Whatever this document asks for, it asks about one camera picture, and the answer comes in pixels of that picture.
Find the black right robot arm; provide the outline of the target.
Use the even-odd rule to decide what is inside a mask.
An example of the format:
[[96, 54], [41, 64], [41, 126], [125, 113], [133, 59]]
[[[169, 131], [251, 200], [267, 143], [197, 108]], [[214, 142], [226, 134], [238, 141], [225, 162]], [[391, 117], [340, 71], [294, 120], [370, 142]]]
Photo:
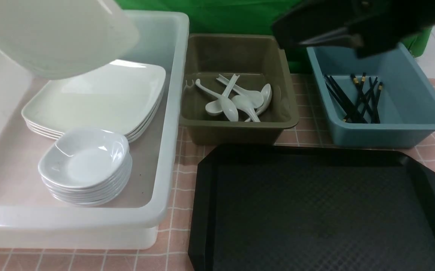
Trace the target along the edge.
[[302, 0], [271, 30], [283, 49], [338, 46], [364, 58], [434, 25], [435, 0]]

